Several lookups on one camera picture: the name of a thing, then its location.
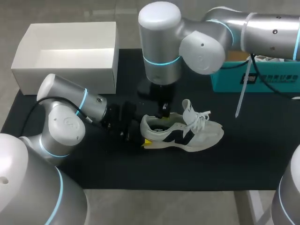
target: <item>shoe insole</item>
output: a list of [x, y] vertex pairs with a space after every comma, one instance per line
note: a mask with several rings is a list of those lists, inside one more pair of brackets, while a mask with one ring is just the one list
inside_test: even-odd
[[165, 131], [167, 129], [169, 129], [169, 127], [163, 126], [163, 125], [152, 125], [150, 126], [151, 130], [156, 131], [156, 132], [160, 132], [160, 131]]

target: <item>black table surface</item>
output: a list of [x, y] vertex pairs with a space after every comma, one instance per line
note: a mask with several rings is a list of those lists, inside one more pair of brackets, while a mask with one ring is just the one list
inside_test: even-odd
[[[117, 93], [103, 95], [109, 103], [136, 103], [139, 113], [154, 114], [153, 102], [139, 99], [138, 83], [145, 78], [142, 51], [121, 49]], [[222, 140], [212, 148], [189, 153], [177, 148], [144, 150], [114, 141], [96, 127], [86, 135], [60, 169], [83, 188], [182, 191], [273, 190], [300, 143], [300, 103], [273, 93], [246, 93], [235, 118], [239, 93], [215, 93], [210, 76], [197, 75], [183, 65], [172, 111], [182, 113], [188, 98], [198, 112], [211, 111], [223, 125]], [[35, 96], [19, 92], [2, 132], [19, 136]], [[24, 134], [41, 133], [43, 107], [30, 117]]]

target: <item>screw hole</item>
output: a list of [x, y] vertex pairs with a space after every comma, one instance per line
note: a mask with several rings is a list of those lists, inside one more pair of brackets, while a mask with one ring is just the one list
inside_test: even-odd
[[8, 179], [6, 177], [0, 177], [0, 184], [8, 184]]

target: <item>sneaker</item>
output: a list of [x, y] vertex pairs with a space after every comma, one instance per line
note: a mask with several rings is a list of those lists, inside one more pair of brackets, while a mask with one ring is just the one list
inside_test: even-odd
[[182, 101], [183, 115], [169, 118], [144, 115], [140, 125], [145, 149], [179, 147], [188, 152], [201, 151], [217, 144], [223, 137], [222, 126], [209, 120], [210, 111], [195, 112], [190, 100]]

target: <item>shoelace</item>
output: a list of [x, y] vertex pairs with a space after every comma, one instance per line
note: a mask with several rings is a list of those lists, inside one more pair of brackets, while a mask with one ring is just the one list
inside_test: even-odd
[[196, 132], [205, 128], [205, 121], [210, 119], [210, 111], [196, 112], [196, 119], [191, 124], [187, 125], [187, 128], [193, 128]]

